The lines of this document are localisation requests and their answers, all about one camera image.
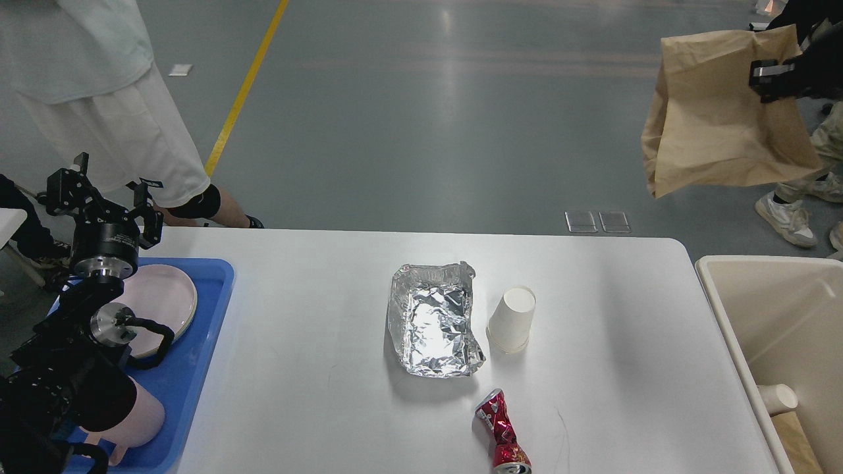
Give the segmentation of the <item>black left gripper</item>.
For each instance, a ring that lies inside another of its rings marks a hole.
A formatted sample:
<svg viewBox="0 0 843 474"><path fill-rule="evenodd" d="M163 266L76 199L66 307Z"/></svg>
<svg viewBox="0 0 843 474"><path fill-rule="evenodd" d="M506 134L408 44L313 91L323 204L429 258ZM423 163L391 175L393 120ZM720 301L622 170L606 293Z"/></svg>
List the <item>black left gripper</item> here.
<svg viewBox="0 0 843 474"><path fill-rule="evenodd" d="M81 222L73 233L72 274L129 278L138 270L138 248L148 250L160 243L163 214L153 206L148 185L130 181L126 186L133 192L133 208L126 211L124 223L105 223L109 204L88 180L88 160L88 153L79 153L71 167L48 177L46 213Z"/></svg>

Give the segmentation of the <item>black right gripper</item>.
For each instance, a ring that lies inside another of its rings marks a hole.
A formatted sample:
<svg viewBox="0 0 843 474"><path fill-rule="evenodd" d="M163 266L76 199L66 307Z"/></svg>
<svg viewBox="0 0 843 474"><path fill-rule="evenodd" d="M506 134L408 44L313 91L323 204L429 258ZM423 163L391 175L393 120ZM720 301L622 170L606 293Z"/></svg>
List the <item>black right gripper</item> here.
<svg viewBox="0 0 843 474"><path fill-rule="evenodd" d="M842 22L822 21L807 37L797 64L774 59L753 61L749 87L762 104L784 98L841 100Z"/></svg>

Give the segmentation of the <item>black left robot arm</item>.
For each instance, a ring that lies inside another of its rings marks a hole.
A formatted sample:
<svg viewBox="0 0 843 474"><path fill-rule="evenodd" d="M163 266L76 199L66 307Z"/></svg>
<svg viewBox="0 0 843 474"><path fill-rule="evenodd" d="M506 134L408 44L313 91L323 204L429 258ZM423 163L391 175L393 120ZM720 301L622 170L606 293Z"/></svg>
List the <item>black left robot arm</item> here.
<svg viewBox="0 0 843 474"><path fill-rule="evenodd" d="M42 199L48 213L75 221L73 283L10 355L18 369L2 378L5 473L61 473L73 456L90 457L90 472L105 473L107 456L97 443L69 443L55 432L69 419L87 430L117 426L140 396L124 369L156 368L175 339L171 328L130 309L106 309L138 272L139 251L161 240L163 216L148 187L134 187L134 206L127 209L88 180L87 153L73 165L48 178Z"/></svg>

